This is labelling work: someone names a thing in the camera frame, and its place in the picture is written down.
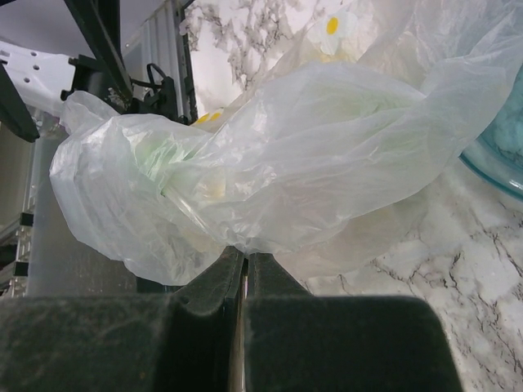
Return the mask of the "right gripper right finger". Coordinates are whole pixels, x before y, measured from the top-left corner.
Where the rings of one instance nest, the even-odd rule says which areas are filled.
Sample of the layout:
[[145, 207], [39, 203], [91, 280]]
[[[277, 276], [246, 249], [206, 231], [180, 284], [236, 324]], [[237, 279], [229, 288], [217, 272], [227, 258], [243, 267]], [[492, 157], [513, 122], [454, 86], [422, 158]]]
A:
[[270, 254], [248, 261], [249, 391], [459, 391], [444, 329], [412, 296], [314, 296]]

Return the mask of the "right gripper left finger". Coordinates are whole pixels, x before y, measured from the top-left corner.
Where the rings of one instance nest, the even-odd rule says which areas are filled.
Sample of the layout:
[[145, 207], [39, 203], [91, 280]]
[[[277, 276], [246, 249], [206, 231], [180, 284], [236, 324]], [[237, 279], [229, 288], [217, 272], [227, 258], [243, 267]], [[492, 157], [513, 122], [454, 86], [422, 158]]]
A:
[[4, 391], [225, 391], [243, 255], [175, 292], [1, 304]]

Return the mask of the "clear plastic lemon-print bag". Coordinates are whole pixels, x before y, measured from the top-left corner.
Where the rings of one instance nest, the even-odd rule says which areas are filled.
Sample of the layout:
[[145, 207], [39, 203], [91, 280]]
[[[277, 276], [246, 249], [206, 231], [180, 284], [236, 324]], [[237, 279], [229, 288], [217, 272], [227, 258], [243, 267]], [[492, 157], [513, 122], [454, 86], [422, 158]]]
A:
[[74, 237], [141, 278], [187, 284], [227, 246], [326, 274], [409, 229], [521, 65], [519, 1], [353, 1], [191, 126], [73, 93], [51, 185]]

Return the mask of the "teal plastic container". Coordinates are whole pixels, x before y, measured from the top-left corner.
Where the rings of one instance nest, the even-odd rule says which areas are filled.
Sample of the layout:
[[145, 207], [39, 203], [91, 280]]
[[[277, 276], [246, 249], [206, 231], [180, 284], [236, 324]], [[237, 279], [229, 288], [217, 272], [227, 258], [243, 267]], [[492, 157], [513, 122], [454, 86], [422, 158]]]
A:
[[495, 119], [461, 154], [461, 161], [498, 190], [522, 200], [522, 81]]

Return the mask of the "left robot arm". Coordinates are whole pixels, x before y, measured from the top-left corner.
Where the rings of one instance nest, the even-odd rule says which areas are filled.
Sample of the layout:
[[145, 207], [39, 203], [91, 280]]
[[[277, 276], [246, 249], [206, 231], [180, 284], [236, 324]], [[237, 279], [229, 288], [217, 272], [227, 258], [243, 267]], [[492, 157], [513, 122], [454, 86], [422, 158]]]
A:
[[144, 24], [147, 79], [130, 77], [120, 45], [118, 1], [65, 2], [93, 57], [49, 54], [2, 42], [1, 123], [34, 143], [29, 108], [59, 116], [65, 99], [86, 91], [121, 114], [159, 114], [189, 124], [197, 116], [190, 50], [182, 26], [188, 1], [166, 1]]

